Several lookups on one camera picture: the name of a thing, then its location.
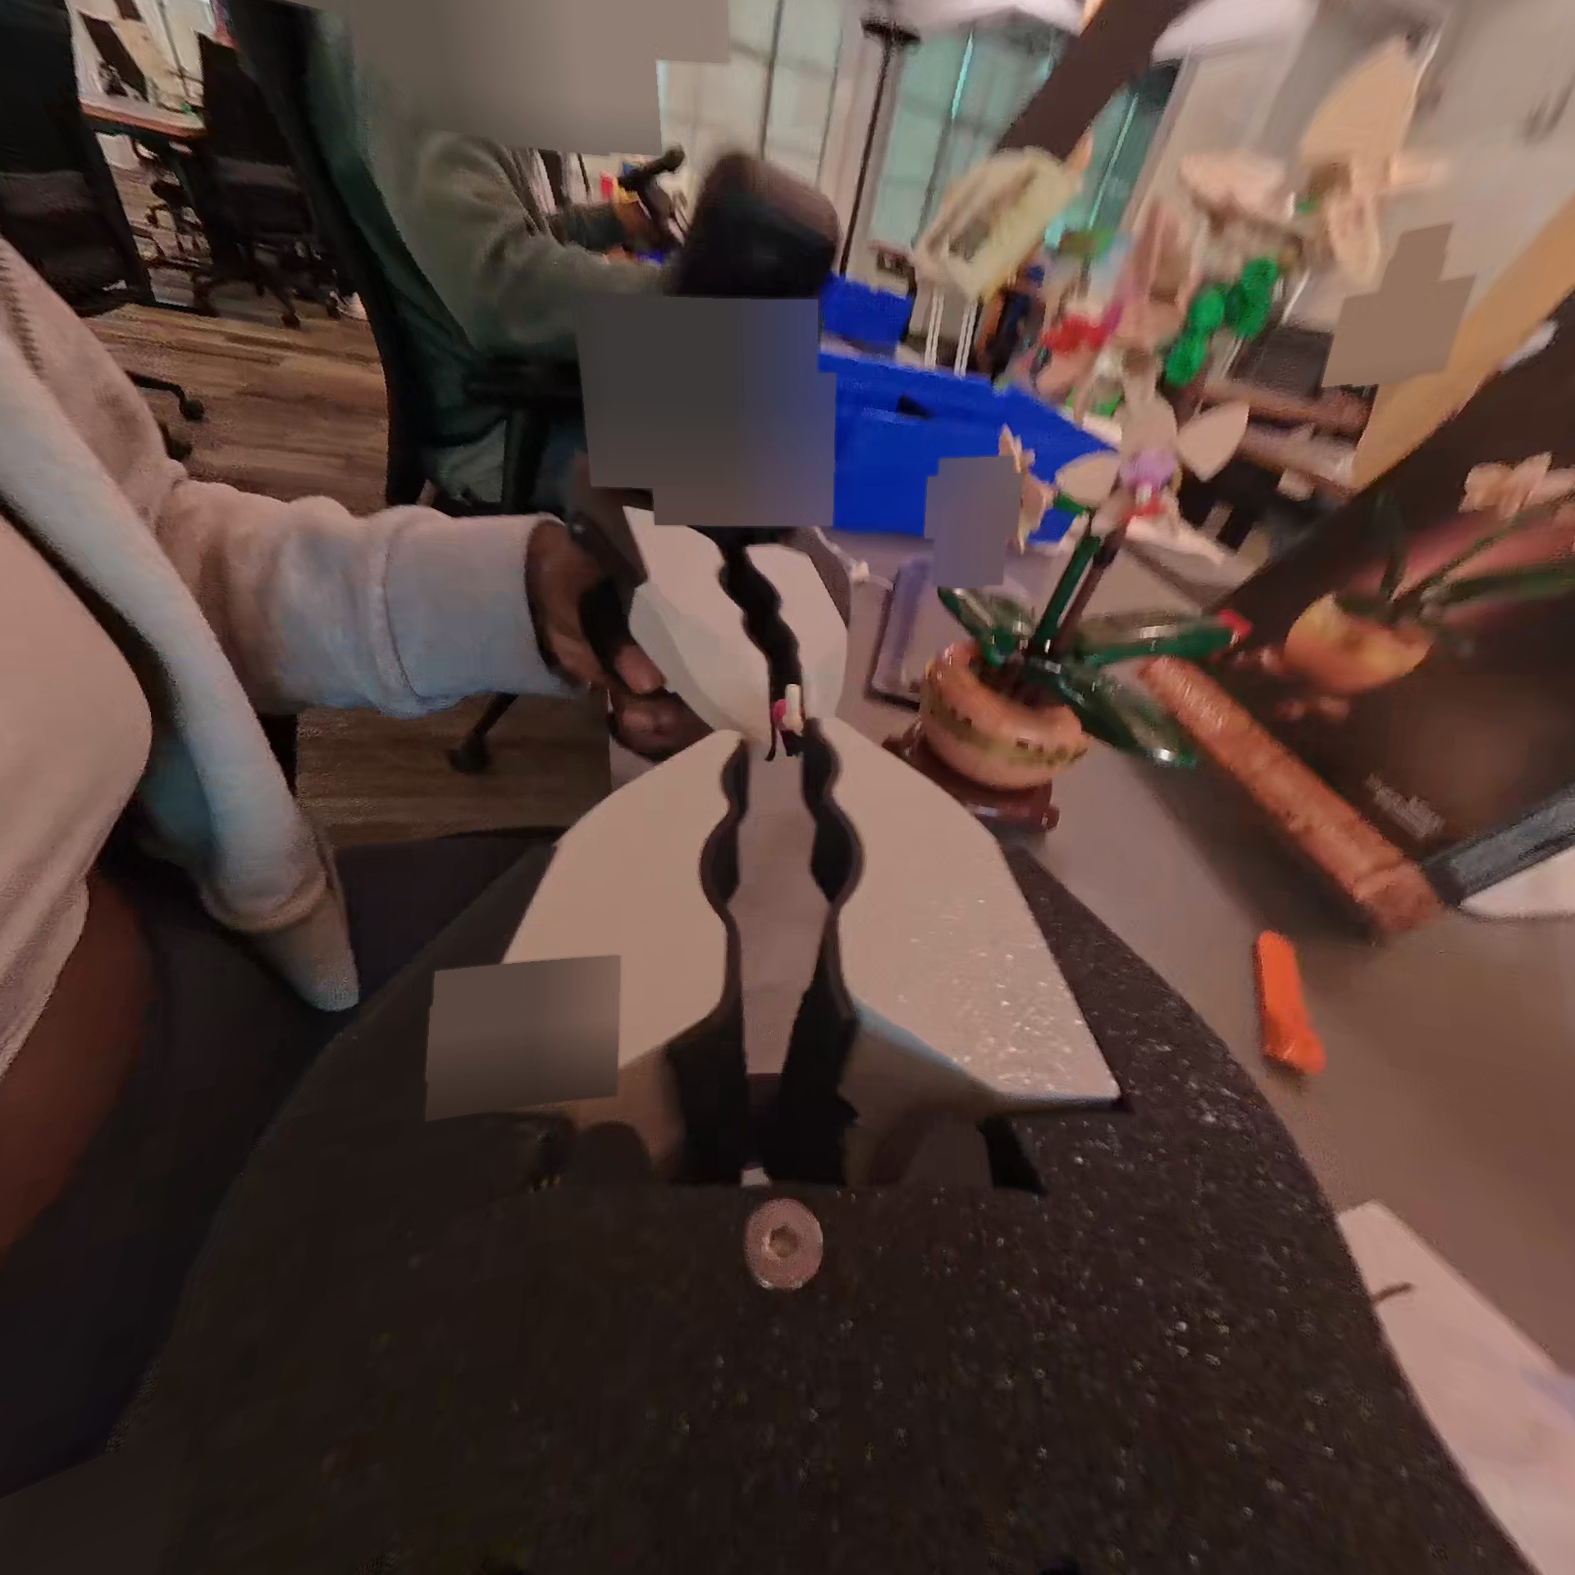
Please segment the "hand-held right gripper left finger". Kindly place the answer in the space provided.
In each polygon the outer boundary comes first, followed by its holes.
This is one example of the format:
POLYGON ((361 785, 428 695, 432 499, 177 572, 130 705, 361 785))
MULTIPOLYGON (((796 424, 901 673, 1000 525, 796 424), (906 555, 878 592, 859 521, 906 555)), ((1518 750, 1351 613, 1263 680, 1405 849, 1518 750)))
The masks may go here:
POLYGON ((627 1125, 691 1183, 739 1181, 749 1142, 732 900, 751 759, 713 733, 614 791, 558 842, 505 952, 544 1014, 518 1104, 627 1125))

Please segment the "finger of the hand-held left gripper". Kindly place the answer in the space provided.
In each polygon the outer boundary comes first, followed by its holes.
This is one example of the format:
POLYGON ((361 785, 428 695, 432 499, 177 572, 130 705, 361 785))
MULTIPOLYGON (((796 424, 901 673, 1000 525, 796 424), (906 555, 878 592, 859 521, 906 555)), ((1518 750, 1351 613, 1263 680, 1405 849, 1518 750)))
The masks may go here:
POLYGON ((627 615, 636 647, 709 727, 773 739, 769 662, 724 585, 730 549, 745 547, 751 534, 738 527, 706 534, 655 517, 627 523, 644 566, 627 615))
POLYGON ((854 589, 826 538, 747 540, 736 551, 743 630, 766 662, 768 716, 775 680, 801 679, 809 722, 841 707, 854 589))

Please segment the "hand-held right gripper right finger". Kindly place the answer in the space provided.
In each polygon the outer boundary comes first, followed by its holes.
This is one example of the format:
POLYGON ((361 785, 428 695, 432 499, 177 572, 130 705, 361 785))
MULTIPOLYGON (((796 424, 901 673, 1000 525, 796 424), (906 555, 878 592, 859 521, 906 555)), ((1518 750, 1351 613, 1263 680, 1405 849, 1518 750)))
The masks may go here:
POLYGON ((775 1091, 775 1179, 891 1185, 938 1142, 1120 1110, 1120 1085, 1002 844, 850 724, 811 722, 828 913, 775 1091))

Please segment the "toy brick orchid plant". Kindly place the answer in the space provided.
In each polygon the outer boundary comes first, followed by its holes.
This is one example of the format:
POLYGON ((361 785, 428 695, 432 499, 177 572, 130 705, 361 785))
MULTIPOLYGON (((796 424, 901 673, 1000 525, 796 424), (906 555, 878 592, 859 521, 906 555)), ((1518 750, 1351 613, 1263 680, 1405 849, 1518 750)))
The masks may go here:
POLYGON ((936 587, 966 641, 929 664, 918 739, 968 795, 1047 795, 1092 739, 1156 761, 1188 755, 1174 725, 1107 675, 1128 647, 1083 634, 1088 602, 1131 544, 1231 568, 1234 553, 1184 514, 1184 484, 1212 482, 1251 427, 1248 401, 1206 397, 1216 352, 1259 339, 1321 274, 1377 281, 1381 208, 1416 182, 1405 144, 1426 69, 1422 47, 1401 37, 1369 50, 1319 105, 1291 161, 1191 154, 1105 294, 1092 289, 1098 245, 1086 232, 1077 266, 1064 249, 1036 281, 1036 356, 1019 335, 1008 367, 1030 369, 1077 425, 1099 394, 1116 395, 1116 442, 1043 484, 1015 431, 1000 435, 1023 484, 1017 551, 1053 504, 1073 506, 1084 525, 1039 615, 994 592, 936 587))

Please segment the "grey desk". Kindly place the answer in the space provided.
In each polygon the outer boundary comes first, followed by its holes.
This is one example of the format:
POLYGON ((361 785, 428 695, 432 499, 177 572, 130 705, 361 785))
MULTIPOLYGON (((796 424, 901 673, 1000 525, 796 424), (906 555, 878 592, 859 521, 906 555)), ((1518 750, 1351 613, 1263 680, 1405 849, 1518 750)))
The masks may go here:
POLYGON ((1098 748, 1028 842, 1249 1070, 1336 1211, 1383 1204, 1563 1369, 1574 1339, 1572 920, 1369 943, 1204 770, 1098 748), (1296 947, 1326 1072, 1257 1044, 1251 947, 1296 947))

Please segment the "person's left hand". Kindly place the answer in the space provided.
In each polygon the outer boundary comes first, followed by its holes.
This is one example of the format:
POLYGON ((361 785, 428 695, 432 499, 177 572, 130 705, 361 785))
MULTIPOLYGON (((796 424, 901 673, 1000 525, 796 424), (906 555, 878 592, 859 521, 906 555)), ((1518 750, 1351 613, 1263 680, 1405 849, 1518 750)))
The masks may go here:
POLYGON ((601 695, 614 739, 644 761, 679 755, 704 737, 704 725, 676 695, 659 664, 621 634, 603 658, 586 634, 584 602, 603 583, 599 562, 556 517, 539 517, 526 551, 526 598, 539 650, 554 675, 601 695))

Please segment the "blue plastic bin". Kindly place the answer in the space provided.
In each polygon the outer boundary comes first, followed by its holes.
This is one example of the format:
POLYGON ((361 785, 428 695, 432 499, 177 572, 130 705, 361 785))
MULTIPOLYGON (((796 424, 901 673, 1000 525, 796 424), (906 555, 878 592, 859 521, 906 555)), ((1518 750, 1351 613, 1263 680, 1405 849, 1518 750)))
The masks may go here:
POLYGON ((835 527, 921 538, 929 484, 944 459, 994 457, 1009 429, 1032 472, 1056 474, 1111 444, 1017 386, 826 347, 837 382, 835 527))
POLYGON ((910 335, 916 302, 912 289, 886 289, 835 272, 820 292, 820 334, 859 352, 893 358, 910 335))

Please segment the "black floor lamp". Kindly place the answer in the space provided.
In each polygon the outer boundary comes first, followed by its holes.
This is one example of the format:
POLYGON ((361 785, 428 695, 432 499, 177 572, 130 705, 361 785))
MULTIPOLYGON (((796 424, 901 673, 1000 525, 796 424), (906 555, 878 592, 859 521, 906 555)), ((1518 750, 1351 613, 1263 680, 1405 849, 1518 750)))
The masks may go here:
POLYGON ((869 124, 865 127, 859 152, 850 221, 841 253, 843 275, 852 274, 856 253, 869 242, 869 227, 874 215, 876 189, 880 185, 880 169, 886 148, 891 140, 893 114, 901 95, 903 67, 908 54, 919 43, 919 34, 912 30, 889 5, 863 15, 859 30, 865 41, 878 47, 880 58, 869 124))

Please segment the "open instruction booklet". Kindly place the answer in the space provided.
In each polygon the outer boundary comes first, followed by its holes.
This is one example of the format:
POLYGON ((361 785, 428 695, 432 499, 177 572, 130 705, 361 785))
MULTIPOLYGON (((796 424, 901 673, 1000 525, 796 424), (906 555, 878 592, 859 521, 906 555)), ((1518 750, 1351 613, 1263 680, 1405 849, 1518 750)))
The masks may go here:
POLYGON ((921 289, 979 302, 1038 251, 1053 221, 1075 202, 1088 155, 1039 148, 998 150, 963 176, 914 247, 921 289))

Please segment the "orange brick separator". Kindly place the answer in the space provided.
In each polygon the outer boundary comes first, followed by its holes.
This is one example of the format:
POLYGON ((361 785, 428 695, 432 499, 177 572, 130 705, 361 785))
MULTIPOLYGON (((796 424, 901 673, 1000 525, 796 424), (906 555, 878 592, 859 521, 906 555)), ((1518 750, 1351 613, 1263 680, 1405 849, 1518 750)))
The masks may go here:
POLYGON ((1308 1007, 1306 982, 1291 939, 1261 932, 1253 943, 1259 1048, 1266 1061, 1300 1076, 1326 1070, 1326 1044, 1308 1007))

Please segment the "black office chair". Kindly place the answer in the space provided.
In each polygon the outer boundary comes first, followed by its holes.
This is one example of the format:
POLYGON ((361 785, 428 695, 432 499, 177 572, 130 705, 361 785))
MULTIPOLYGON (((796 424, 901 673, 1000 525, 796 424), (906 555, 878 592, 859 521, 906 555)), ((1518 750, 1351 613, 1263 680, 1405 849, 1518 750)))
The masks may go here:
POLYGON ((550 508, 563 470, 554 442, 580 414, 578 373, 477 349, 443 304, 378 182, 359 69, 325 13, 243 2, 229 28, 368 313, 387 390, 387 500, 458 519, 550 508))
POLYGON ((190 154, 190 195, 211 249, 209 283, 250 281, 303 324, 297 302, 344 315, 340 272, 323 245, 284 129, 235 45, 196 35, 203 135, 190 154))
POLYGON ((64 4, 3 4, 3 230, 79 315, 156 304, 79 101, 64 4))

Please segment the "black orchid set box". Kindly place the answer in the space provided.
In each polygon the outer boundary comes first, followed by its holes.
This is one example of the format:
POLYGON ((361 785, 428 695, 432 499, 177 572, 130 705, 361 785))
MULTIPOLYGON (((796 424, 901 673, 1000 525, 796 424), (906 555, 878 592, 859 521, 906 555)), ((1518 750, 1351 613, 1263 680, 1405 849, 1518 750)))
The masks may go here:
POLYGON ((1574 305, 1225 602, 1248 639, 1139 665, 1349 907, 1424 926, 1572 872, 1574 305))

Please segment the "white box stand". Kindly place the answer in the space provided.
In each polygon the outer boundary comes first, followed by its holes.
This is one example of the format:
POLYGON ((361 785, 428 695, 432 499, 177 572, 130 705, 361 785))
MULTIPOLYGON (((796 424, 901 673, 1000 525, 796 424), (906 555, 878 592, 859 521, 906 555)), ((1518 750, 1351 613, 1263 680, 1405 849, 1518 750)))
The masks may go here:
POLYGON ((1486 920, 1574 919, 1574 874, 1551 864, 1521 872, 1469 896, 1463 913, 1486 920))

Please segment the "person's light grey sweatshirt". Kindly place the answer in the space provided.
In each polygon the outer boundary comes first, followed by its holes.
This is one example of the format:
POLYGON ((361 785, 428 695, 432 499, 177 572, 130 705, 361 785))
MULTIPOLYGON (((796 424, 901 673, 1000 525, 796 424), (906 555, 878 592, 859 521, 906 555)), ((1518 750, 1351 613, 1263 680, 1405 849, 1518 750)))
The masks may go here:
POLYGON ((4 242, 3 1029, 10 1072, 89 924, 115 829, 186 872, 310 1007, 363 994, 325 840, 261 712, 288 697, 265 529, 301 508, 194 480, 98 337, 4 242))

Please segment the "flat white paper bag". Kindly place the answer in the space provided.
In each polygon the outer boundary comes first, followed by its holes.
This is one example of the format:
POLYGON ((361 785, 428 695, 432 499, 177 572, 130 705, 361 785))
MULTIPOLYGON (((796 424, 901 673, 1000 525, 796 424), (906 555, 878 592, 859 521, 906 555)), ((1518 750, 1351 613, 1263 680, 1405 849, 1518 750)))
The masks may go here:
POLYGON ((1574 1571, 1574 1380, 1377 1202, 1338 1222, 1390 1346, 1463 1475, 1542 1573, 1574 1571))

